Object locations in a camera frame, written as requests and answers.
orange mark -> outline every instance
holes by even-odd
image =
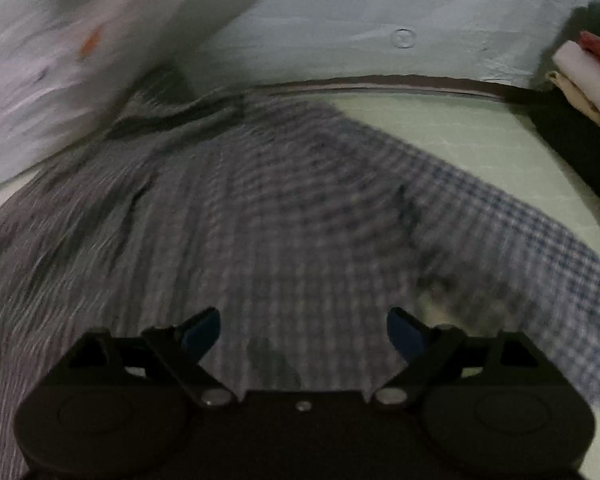
[[[93,54],[102,39],[104,25],[98,25],[80,47],[80,58],[85,59]]]

plaid fabric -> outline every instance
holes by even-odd
[[[367,393],[404,363],[384,317],[422,286],[477,332],[524,330],[600,402],[600,259],[537,210],[323,104],[168,98],[149,78],[101,137],[0,209],[0,480],[11,419],[90,326],[207,306],[203,365],[248,388]]]

blue and white checkered fabric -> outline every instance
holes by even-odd
[[[130,99],[0,209],[0,480],[14,410],[90,326],[136,335],[216,306],[203,365],[249,388],[370,392],[404,367],[422,286],[478,332],[520,329],[600,403],[600,259],[506,193],[323,104]]]

white plastic bag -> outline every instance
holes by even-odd
[[[256,0],[0,0],[0,184],[92,132],[146,70]]]

